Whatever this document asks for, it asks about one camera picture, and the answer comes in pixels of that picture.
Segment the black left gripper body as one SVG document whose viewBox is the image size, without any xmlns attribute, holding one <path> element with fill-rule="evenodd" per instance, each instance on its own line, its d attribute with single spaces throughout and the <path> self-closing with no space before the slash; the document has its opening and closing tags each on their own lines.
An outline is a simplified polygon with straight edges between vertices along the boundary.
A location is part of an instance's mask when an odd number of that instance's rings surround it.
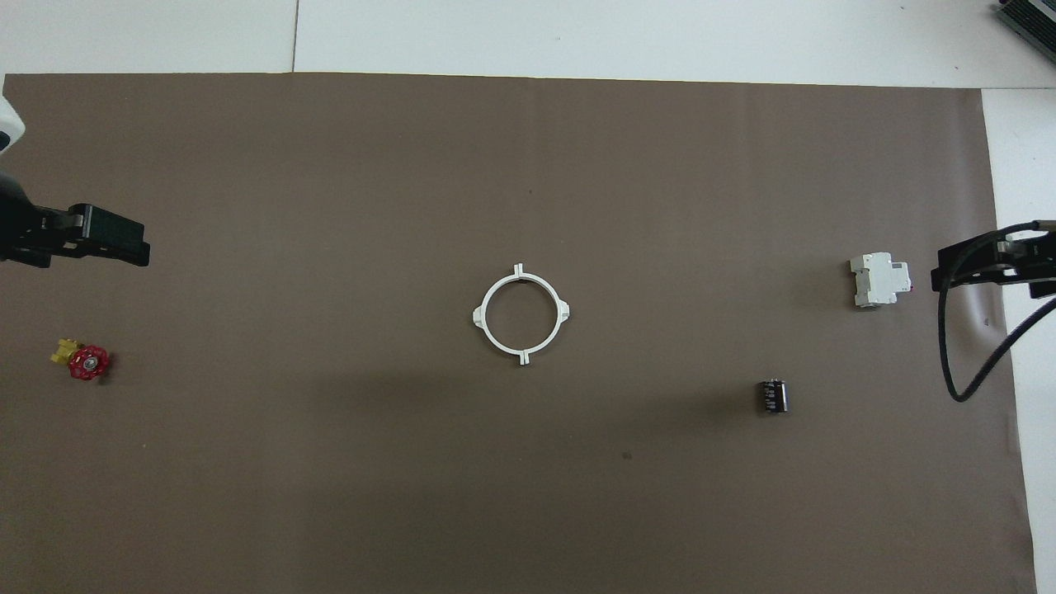
<svg viewBox="0 0 1056 594">
<path fill-rule="evenodd" d="M 1 260 L 37 268 L 55 256 L 86 258 L 83 215 L 31 203 L 15 177 L 1 173 Z"/>
</svg>

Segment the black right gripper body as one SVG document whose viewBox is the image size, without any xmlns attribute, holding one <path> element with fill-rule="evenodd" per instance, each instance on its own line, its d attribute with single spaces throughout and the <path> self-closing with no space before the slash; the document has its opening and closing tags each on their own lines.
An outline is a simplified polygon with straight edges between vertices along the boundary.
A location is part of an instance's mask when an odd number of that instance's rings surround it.
<svg viewBox="0 0 1056 594">
<path fill-rule="evenodd" d="M 1055 233 L 1038 233 L 1025 239 L 1001 237 L 995 248 L 1000 264 L 996 285 L 1027 285 L 1033 299 L 1055 295 Z"/>
</svg>

